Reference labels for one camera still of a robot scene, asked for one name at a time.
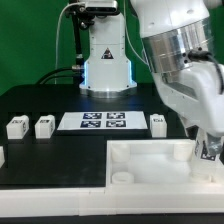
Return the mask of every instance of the wall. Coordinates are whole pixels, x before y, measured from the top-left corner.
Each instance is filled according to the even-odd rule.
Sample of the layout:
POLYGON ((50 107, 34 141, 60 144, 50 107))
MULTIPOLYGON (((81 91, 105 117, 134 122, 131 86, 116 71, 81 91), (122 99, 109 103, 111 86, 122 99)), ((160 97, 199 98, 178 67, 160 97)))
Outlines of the wall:
MULTIPOLYGON (((54 69, 55 34, 58 16, 68 0, 0 0, 0 95, 15 85, 33 84, 54 69)), ((211 12, 217 59, 224 63, 224 9, 211 12)), ((141 54, 138 21, 130 13, 128 27, 134 47, 141 54)), ((88 32, 82 32, 85 58, 88 57, 88 32)), ((71 20, 63 19, 60 39, 60 66, 74 63, 75 52, 71 20)), ((132 54, 137 82, 152 82, 147 66, 132 54)))

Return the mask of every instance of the circular hole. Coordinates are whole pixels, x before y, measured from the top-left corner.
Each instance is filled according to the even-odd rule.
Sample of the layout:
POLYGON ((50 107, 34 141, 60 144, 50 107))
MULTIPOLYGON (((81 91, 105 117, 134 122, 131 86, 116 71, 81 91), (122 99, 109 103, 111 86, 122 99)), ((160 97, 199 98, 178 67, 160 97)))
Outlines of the circular hole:
POLYGON ((187 11, 187 14, 190 14, 191 15, 193 13, 194 13, 194 10, 193 9, 190 9, 190 10, 187 11))
POLYGON ((149 23, 148 28, 152 28, 155 25, 155 23, 149 23))

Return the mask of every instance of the white plastic block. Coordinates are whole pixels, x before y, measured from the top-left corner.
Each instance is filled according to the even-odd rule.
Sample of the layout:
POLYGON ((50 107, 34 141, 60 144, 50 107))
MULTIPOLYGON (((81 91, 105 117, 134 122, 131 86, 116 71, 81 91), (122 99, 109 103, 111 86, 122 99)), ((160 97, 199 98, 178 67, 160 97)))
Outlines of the white plastic block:
POLYGON ((35 134, 37 139, 51 138, 55 130, 55 117, 52 115, 42 116, 35 124, 35 134))
POLYGON ((117 172, 112 176, 113 184, 133 184, 134 175, 129 172, 117 172))
POLYGON ((174 144, 173 157, 182 162, 190 161, 192 157, 193 147, 190 142, 177 142, 174 144))
POLYGON ((112 159, 117 163, 124 163, 130 160, 131 151, 127 144, 114 145, 112 148, 112 159))
POLYGON ((24 115, 14 117, 6 126, 8 139, 23 139, 29 130, 29 118, 24 115))
POLYGON ((3 147, 0 146, 0 168, 2 167, 4 162, 5 162, 4 151, 3 147))
POLYGON ((167 123, 163 115, 153 114, 150 116, 150 129, 153 138, 166 138, 167 123))

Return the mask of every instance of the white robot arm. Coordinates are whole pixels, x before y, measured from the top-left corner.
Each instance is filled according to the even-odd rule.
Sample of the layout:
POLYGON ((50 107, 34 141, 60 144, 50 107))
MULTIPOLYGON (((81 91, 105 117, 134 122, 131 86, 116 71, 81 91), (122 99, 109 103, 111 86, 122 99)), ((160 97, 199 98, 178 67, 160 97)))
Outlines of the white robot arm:
POLYGON ((209 59, 213 37, 209 8, 223 1, 130 0, 140 21, 140 37, 163 102, 176 111, 185 128, 197 126, 198 144, 217 156, 224 136, 224 66, 209 59))

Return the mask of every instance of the white paper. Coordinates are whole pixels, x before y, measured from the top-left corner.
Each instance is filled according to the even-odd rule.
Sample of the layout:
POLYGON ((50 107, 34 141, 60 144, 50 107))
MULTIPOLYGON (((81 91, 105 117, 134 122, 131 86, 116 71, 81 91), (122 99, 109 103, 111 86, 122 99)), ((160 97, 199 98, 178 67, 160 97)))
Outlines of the white paper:
POLYGON ((148 129, 143 112, 65 113, 58 130, 148 129))

